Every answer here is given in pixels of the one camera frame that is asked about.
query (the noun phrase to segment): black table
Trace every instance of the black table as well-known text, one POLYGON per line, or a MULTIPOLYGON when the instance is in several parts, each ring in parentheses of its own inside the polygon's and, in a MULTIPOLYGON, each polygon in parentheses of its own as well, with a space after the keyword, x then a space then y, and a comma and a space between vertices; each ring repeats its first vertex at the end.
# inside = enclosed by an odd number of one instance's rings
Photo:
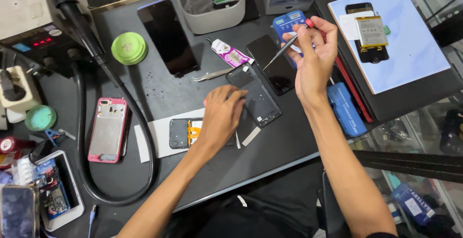
MULTIPOLYGON (((238 50, 246 53, 245 46, 253 40, 273 31, 270 25, 279 15, 265 15, 262 0, 256 0, 260 18, 247 21, 236 27, 214 33, 195 36, 188 30, 182 17, 180 20, 200 63, 200 71, 194 71, 182 78, 174 78, 167 71, 159 53, 139 20, 137 8, 156 0, 142 0, 94 16, 99 37, 110 65, 125 82, 148 121, 170 117, 176 114, 203 107, 203 100, 212 89, 227 84, 225 78, 218 77, 210 81, 194 82, 191 77, 199 77, 206 72, 229 68, 216 53, 210 49, 206 37, 221 39, 238 50), (115 61, 110 54, 112 41, 125 32, 136 32, 147 42, 149 51, 146 59, 133 66, 125 66, 115 61)), ((172 0, 177 12, 181 13, 177 1, 172 0)), ((316 14, 311 8, 306 16, 316 14)), ((118 90, 108 81, 100 70, 87 74, 87 146, 90 141, 90 125, 95 113, 95 105, 100 97, 120 97, 118 90)), ((54 74, 40 80, 44 102, 53 107, 58 114, 54 129, 63 128, 71 134, 76 133, 77 98, 76 87, 72 79, 54 74)), ((281 117, 270 123, 247 146, 237 149, 225 147, 204 166, 192 180, 183 195, 177 210, 199 203, 239 186, 256 181, 288 167, 297 165, 318 156, 317 146, 302 106, 292 90, 274 99, 283 111, 281 117)), ((138 125, 134 118, 130 124, 127 155, 118 164, 92 163, 92 176, 103 192, 114 196, 130 195, 146 183, 148 164, 140 163, 133 126, 138 125)), ((250 132, 255 125, 246 119, 240 124, 238 132, 250 132)), ((24 123, 14 126, 17 137, 27 138, 30 131, 24 123)), ((240 135, 243 141, 246 135, 240 135)), ((65 150, 71 162, 74 175, 84 200, 86 210, 83 216, 61 227, 53 234, 58 237, 85 237, 88 232, 89 212, 96 201, 87 194, 78 177, 75 159, 76 143, 70 139, 61 143, 55 150, 65 150)), ((158 186, 175 168, 184 153, 161 159, 158 186)), ((116 235, 143 201, 125 207, 100 205, 97 219, 93 224, 93 237, 111 237, 116 235)))

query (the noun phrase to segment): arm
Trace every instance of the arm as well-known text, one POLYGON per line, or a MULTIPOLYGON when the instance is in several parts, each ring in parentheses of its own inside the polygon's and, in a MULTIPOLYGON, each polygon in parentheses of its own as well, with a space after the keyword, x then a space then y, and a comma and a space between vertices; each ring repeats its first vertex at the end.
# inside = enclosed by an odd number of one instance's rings
MULTIPOLYGON (((298 35, 295 45, 304 58, 291 48, 287 53, 297 63, 296 93, 309 119, 339 207, 354 237, 364 238, 375 232, 397 235, 387 204, 347 144, 328 103, 327 81, 338 54, 338 29, 319 17, 310 20, 326 32, 327 42, 318 30, 297 25, 293 27, 298 35)), ((291 35, 283 37, 289 40, 291 35)))
POLYGON ((154 238, 161 234, 192 178, 225 145, 238 126, 247 91, 231 85, 207 95, 203 126, 183 159, 135 212, 117 238, 154 238))

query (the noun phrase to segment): precision screwdriver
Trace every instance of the precision screwdriver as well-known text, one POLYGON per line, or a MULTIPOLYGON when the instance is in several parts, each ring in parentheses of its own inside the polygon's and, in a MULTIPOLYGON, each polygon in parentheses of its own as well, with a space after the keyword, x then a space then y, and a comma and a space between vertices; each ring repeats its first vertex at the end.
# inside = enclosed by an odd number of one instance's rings
MULTIPOLYGON (((304 21, 306 24, 305 24, 305 28, 307 29, 308 27, 310 28, 314 28, 315 27, 315 24, 313 24, 313 22, 310 21, 309 18, 307 18, 305 21, 304 21)), ((280 56, 282 53, 284 53, 291 45, 293 45, 294 41, 297 39, 297 34, 291 39, 289 40, 281 49, 280 51, 278 51, 275 55, 275 57, 273 57, 273 59, 269 62, 269 64, 267 64, 267 66, 265 66, 265 68, 269 67, 270 63, 272 63, 276 58, 278 58, 278 56, 280 56)))

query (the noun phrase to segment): person's right hand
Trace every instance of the person's right hand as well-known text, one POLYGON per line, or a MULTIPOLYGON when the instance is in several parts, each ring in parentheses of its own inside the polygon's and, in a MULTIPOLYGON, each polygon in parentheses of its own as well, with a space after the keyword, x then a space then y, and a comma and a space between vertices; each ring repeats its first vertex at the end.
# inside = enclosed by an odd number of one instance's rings
MULTIPOLYGON (((297 63, 297 75, 295 81, 296 94, 304 109, 317 105, 327 98, 327 82, 330 78, 334 59, 338 55, 338 28, 317 16, 310 17, 315 27, 327 34, 327 43, 315 28, 305 28, 304 25, 294 25, 293 31, 297 32, 297 46, 304 58, 295 50, 288 48, 286 53, 297 63)), ((283 34, 283 39, 289 41, 293 36, 283 34)))

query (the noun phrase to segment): usb cable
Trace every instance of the usb cable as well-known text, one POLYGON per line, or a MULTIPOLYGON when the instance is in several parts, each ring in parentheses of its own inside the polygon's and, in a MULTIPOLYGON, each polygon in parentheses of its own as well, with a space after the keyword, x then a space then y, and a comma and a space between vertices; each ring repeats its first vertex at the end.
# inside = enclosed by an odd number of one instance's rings
POLYGON ((93 206, 92 211, 90 212, 89 238, 90 238, 90 233, 92 232, 92 223, 93 223, 93 220, 95 219, 95 214, 96 214, 96 205, 93 206))

